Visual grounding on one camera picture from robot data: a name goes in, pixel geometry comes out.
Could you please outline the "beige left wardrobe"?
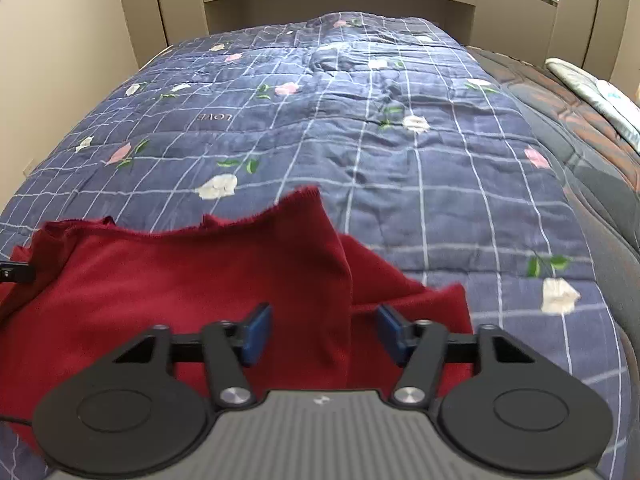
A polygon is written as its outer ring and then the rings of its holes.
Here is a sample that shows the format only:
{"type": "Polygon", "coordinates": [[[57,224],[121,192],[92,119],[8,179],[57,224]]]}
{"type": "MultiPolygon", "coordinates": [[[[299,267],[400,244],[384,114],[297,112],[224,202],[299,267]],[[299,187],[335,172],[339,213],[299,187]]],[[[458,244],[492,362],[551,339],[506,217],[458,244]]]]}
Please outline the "beige left wardrobe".
{"type": "Polygon", "coordinates": [[[139,66],[172,44],[208,34],[204,0],[120,0],[139,66]]]}

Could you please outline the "beige wardrobe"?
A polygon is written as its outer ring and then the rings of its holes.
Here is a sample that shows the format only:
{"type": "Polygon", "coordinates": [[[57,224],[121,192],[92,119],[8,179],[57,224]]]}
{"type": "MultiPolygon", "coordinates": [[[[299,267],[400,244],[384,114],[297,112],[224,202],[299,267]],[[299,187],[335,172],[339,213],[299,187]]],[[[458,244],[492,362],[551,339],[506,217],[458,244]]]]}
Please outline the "beige wardrobe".
{"type": "Polygon", "coordinates": [[[120,0],[139,66],[172,44],[208,34],[204,0],[120,0]]]}
{"type": "Polygon", "coordinates": [[[608,79],[627,21],[630,0],[559,0],[548,47],[549,58],[562,58],[601,79],[608,79]]]}

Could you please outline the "beige right wardrobe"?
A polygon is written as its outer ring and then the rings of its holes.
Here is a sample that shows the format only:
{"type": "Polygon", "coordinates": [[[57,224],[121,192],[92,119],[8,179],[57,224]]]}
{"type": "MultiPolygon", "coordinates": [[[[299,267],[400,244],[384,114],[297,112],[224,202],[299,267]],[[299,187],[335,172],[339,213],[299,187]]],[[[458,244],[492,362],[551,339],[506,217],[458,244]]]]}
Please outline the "beige right wardrobe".
{"type": "Polygon", "coordinates": [[[549,58],[562,58],[601,79],[608,79],[627,21],[630,0],[559,0],[548,47],[549,58]]]}

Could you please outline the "blue plaid floral quilt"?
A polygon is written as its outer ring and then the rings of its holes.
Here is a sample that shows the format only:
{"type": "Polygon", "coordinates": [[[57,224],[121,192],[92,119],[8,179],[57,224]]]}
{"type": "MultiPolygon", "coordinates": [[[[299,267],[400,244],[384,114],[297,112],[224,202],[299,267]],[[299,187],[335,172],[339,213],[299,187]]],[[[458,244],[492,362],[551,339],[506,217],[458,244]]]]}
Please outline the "blue plaid floral quilt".
{"type": "Polygon", "coordinates": [[[630,476],[634,355],[594,252],[515,100],[422,18],[330,13],[174,44],[98,104],[1,215],[1,250],[42,222],[162,232],[318,186],[334,226],[593,386],[630,476]]]}

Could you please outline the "red long sleeve shirt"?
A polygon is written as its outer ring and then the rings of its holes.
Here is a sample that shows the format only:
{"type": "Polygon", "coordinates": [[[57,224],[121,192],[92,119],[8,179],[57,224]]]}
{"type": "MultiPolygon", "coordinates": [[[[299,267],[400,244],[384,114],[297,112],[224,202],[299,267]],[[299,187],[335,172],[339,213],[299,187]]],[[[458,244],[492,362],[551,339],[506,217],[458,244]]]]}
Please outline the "red long sleeve shirt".
{"type": "Polygon", "coordinates": [[[25,420],[48,391],[158,324],[196,333],[270,304],[269,342],[248,373],[258,392],[390,391],[399,372],[376,336],[380,304],[472,330],[461,285],[425,287],[336,232],[316,188],[250,218],[204,216],[160,234],[109,218],[49,222],[12,257],[36,276],[1,289],[1,409],[27,445],[25,420]]]}

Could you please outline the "dark quilted mattress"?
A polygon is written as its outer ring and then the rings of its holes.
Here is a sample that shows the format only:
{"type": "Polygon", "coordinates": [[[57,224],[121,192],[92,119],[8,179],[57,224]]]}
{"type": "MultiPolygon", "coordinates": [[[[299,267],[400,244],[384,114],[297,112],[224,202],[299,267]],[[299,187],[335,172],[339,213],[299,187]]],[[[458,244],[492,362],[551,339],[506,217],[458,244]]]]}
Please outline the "dark quilted mattress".
{"type": "Polygon", "coordinates": [[[639,155],[594,108],[545,68],[469,47],[551,157],[594,252],[617,324],[639,347],[639,155]]]}

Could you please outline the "light floral pillow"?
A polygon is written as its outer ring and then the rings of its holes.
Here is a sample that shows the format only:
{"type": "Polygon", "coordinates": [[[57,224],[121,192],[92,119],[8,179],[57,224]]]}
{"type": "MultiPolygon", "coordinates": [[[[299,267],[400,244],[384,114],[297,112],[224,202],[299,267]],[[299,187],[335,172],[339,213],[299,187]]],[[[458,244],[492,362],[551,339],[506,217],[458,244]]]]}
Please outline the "light floral pillow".
{"type": "Polygon", "coordinates": [[[610,82],[591,75],[560,58],[547,58],[544,65],[576,96],[589,103],[636,151],[640,148],[640,110],[625,93],[610,82]]]}

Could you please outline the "white wall socket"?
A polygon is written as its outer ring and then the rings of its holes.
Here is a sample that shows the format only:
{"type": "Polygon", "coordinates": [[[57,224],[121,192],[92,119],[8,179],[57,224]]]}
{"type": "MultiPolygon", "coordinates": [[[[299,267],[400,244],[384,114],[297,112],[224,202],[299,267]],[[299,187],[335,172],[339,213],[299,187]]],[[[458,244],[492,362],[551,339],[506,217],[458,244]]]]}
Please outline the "white wall socket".
{"type": "Polygon", "coordinates": [[[35,166],[37,165],[35,159],[31,159],[26,166],[23,168],[23,174],[25,177],[28,177],[30,175],[30,173],[32,172],[32,170],[34,170],[35,166]]]}

